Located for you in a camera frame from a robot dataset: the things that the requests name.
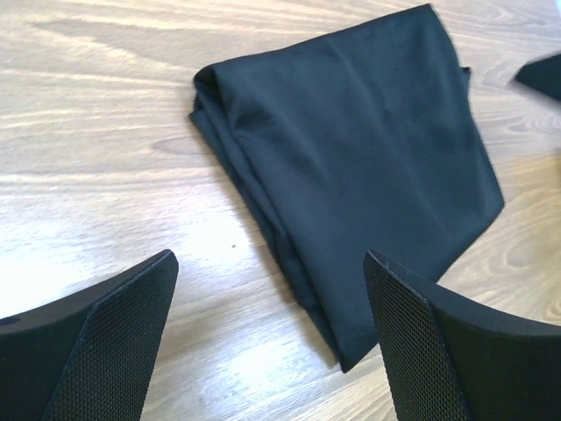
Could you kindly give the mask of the black t-shirt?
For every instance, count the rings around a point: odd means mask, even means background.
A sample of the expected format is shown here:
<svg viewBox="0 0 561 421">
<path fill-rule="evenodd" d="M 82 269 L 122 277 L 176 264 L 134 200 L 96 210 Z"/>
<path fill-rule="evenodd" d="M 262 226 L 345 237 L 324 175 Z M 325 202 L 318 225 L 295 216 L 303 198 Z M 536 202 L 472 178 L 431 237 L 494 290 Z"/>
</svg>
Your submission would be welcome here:
<svg viewBox="0 0 561 421">
<path fill-rule="evenodd" d="M 195 75 L 191 120 L 343 371 L 378 341 L 366 252 L 435 282 L 503 208 L 470 75 L 428 4 Z"/>
</svg>

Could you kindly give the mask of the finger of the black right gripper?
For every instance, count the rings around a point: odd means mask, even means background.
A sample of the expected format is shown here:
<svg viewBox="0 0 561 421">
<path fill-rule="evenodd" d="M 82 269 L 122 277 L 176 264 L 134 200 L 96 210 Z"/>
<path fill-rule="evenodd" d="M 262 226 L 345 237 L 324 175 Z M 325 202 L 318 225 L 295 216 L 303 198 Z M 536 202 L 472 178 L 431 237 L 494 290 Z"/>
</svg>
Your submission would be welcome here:
<svg viewBox="0 0 561 421">
<path fill-rule="evenodd" d="M 514 81 L 548 98 L 560 102 L 561 56 L 556 53 L 523 65 Z"/>
</svg>

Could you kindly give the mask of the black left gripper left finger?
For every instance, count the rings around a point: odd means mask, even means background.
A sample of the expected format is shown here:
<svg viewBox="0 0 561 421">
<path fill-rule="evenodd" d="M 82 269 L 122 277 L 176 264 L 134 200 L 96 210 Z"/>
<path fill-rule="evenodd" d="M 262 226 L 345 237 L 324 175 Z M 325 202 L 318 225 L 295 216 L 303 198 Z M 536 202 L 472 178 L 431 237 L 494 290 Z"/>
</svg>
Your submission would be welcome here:
<svg viewBox="0 0 561 421">
<path fill-rule="evenodd" d="M 138 420 L 179 271 L 163 250 L 1 320 L 3 420 Z"/>
</svg>

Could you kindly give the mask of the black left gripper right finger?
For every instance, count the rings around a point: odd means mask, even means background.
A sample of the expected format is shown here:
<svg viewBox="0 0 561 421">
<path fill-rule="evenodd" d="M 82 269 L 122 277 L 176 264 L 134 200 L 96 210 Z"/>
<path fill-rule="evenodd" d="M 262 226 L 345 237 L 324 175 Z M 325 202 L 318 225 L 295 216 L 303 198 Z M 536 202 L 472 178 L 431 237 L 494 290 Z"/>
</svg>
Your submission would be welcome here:
<svg viewBox="0 0 561 421">
<path fill-rule="evenodd" d="M 364 274 L 400 420 L 558 420 L 560 328 L 493 309 L 374 251 Z"/>
</svg>

